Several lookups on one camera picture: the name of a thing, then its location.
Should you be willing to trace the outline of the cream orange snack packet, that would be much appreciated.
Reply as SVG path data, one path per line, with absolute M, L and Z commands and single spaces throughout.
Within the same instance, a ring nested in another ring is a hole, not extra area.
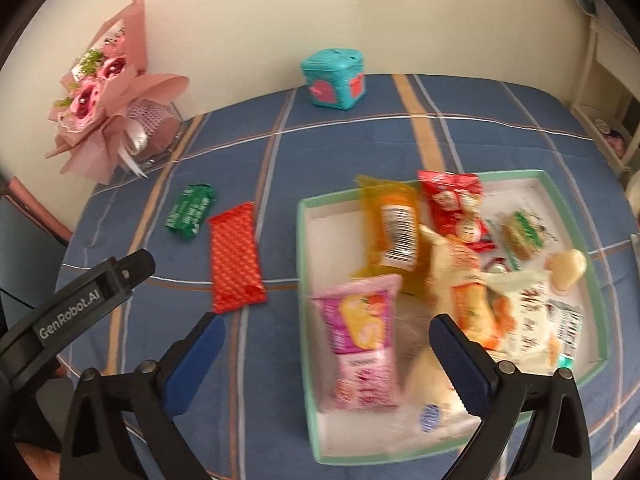
M 420 237 L 430 250 L 425 287 L 433 312 L 450 315 L 470 341 L 497 351 L 515 321 L 510 307 L 492 310 L 480 257 L 424 224 Z

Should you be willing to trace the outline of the white teal snack packet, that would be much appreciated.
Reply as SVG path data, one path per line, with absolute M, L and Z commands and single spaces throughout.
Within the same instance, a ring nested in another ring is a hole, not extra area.
M 489 352 L 495 361 L 508 360 L 525 373 L 541 375 L 574 367 L 584 314 L 551 296 L 548 271 L 487 273 L 485 281 L 501 330 Z

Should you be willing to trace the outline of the cream wooden shelf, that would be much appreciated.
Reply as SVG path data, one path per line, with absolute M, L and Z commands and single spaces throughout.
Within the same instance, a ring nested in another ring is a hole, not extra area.
M 626 184 L 639 170 L 639 50 L 597 18 L 589 20 L 570 111 Z

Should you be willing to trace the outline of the dark chair with pink trim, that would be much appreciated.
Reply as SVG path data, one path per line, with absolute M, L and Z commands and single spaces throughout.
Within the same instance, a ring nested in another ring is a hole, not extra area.
M 67 243 L 10 190 L 1 175 L 1 335 L 55 292 Z

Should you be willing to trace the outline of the green clear cookie packet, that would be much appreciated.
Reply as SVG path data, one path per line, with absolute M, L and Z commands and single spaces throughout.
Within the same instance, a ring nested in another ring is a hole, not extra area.
M 515 271 L 559 241 L 541 216 L 524 206 L 501 211 L 490 217 L 487 224 L 491 233 L 498 237 L 499 246 Z

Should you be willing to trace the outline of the green snack packet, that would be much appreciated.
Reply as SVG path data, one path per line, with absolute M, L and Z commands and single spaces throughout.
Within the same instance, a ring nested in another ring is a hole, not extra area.
M 190 242 L 200 232 L 215 202 L 216 193 L 210 185 L 188 185 L 171 208 L 166 228 L 180 240 Z

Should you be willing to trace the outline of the blue plaid tablecloth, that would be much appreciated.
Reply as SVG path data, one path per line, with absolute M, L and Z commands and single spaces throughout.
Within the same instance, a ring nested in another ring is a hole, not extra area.
M 128 372 L 162 356 L 212 306 L 209 238 L 174 237 L 165 220 L 190 184 L 210 185 L 216 211 L 253 202 L 269 298 L 227 318 L 227 338 L 190 410 L 183 437 L 217 479 L 437 479 L 454 461 L 324 466 L 307 436 L 296 294 L 300 200 L 346 190 L 357 174 L 411 180 L 425 164 L 413 124 L 426 119 L 449 171 L 544 170 L 585 237 L 610 326 L 610 358 L 580 389 L 591 456 L 603 463 L 639 420 L 636 219 L 614 172 L 554 96 L 503 82 L 374 75 L 352 110 L 312 105 L 306 89 L 267 94 L 206 115 L 166 166 L 144 179 L 118 174 L 90 197 L 58 284 L 143 247 L 155 275 L 111 318 L 62 354 L 70 374 Z

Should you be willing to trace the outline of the pink flower bouquet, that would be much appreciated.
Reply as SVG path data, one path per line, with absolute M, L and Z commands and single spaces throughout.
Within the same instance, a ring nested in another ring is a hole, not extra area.
M 50 109 L 56 133 L 46 157 L 66 154 L 62 174 L 107 184 L 117 168 L 129 171 L 118 156 L 129 105 L 137 99 L 175 104 L 189 82 L 149 71 L 145 0 L 131 0 L 102 24 L 61 78 L 65 96 Z

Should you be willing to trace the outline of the red patterned snack packet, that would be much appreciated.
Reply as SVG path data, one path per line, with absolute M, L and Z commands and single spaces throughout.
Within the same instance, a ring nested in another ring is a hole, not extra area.
M 225 314 L 267 300 L 254 234 L 254 203 L 208 220 L 213 311 Z

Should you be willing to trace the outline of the teal toy box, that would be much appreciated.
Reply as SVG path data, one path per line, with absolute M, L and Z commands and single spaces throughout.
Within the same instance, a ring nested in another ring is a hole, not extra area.
M 356 49 L 323 49 L 300 63 L 312 104 L 351 110 L 367 92 L 363 55 Z

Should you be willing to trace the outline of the red candy packet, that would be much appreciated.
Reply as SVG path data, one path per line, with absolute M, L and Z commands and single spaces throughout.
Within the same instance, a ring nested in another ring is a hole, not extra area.
M 483 187 L 477 174 L 420 170 L 418 180 L 440 235 L 454 238 L 474 252 L 497 248 L 480 215 Z

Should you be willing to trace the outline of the glass vase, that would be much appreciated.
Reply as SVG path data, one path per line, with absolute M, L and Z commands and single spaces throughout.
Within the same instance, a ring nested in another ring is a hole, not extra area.
M 137 99 L 127 110 L 120 161 L 139 178 L 146 170 L 171 154 L 184 131 L 184 121 L 174 104 Z

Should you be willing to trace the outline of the white blue snack packet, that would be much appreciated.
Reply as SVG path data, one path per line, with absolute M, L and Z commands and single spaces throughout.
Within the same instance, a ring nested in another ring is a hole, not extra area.
M 423 348 L 412 360 L 402 394 L 393 424 L 394 439 L 402 445 L 462 437 L 480 423 L 464 407 L 431 348 Z

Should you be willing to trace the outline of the green rimmed cardboard tray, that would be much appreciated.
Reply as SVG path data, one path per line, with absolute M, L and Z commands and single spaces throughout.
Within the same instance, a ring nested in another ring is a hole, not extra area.
M 556 241 L 550 252 L 587 245 L 573 211 L 552 177 L 540 169 L 480 174 L 486 193 L 484 217 L 527 206 L 541 216 Z M 337 360 L 329 332 L 309 298 L 344 284 L 367 263 L 359 193 L 351 190 L 308 197 L 297 211 L 297 275 L 300 366 L 303 372 L 309 441 L 322 465 L 364 466 L 408 462 L 455 451 L 465 445 L 478 421 L 461 415 L 429 434 L 402 429 L 394 410 L 333 411 L 329 407 Z

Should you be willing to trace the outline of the pink snack packet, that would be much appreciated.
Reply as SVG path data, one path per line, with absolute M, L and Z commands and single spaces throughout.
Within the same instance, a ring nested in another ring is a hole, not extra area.
M 339 410 L 394 408 L 400 392 L 394 344 L 398 274 L 351 281 L 313 296 L 328 330 L 337 372 L 333 404 Z

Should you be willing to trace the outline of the yellow jelly cup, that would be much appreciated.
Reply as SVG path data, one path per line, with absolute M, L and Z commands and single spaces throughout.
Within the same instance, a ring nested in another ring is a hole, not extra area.
M 587 270 L 587 258 L 578 249 L 564 250 L 548 255 L 544 267 L 550 272 L 553 291 L 566 295 Z

